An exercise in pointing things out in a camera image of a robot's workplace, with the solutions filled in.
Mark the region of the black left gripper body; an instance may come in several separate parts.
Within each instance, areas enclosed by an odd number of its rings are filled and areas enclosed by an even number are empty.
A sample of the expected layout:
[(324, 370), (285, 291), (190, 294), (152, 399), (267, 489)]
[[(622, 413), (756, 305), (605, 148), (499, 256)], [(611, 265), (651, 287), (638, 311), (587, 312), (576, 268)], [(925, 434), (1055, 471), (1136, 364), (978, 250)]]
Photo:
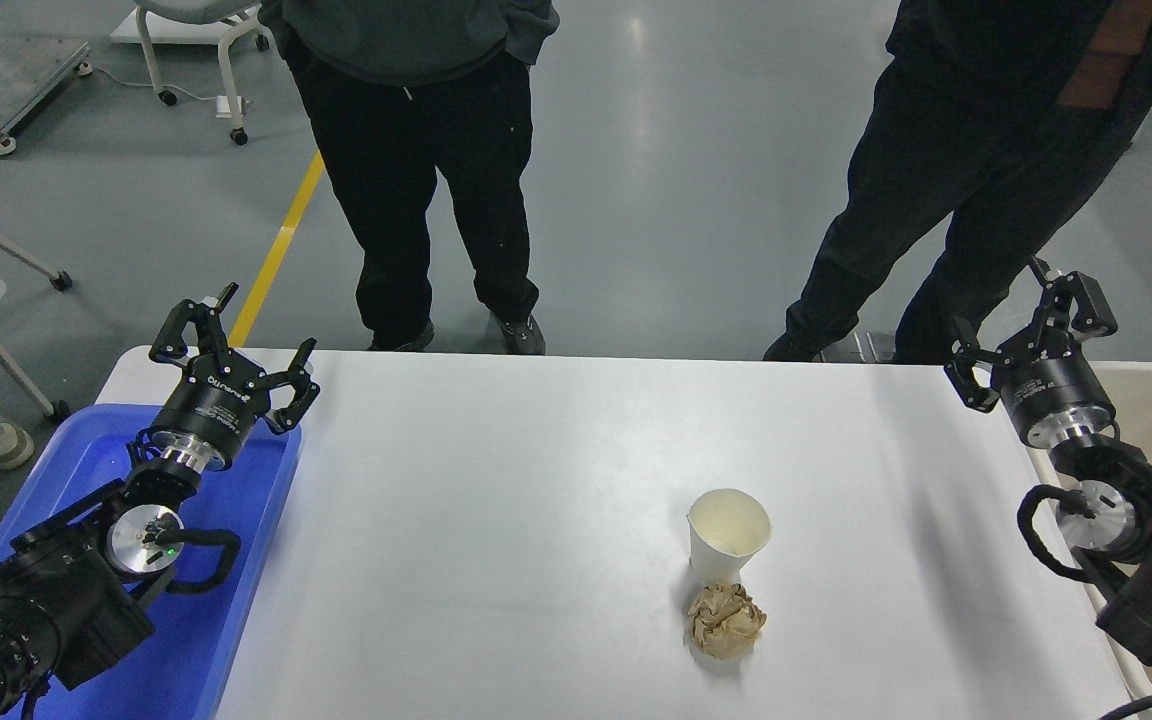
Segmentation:
[(157, 414), (157, 447), (206, 445), (210, 462), (234, 462), (256, 420), (270, 410), (270, 391), (255, 389), (264, 367), (238, 351), (197, 354)]

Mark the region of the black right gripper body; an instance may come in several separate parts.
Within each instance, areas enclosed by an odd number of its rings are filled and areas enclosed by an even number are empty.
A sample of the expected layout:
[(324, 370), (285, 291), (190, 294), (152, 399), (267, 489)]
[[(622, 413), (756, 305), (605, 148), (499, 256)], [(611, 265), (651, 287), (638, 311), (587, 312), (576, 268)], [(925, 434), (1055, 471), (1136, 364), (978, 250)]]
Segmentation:
[(1082, 355), (1051, 357), (1028, 347), (998, 354), (991, 388), (1016, 433), (1100, 433), (1115, 423), (1115, 406)]

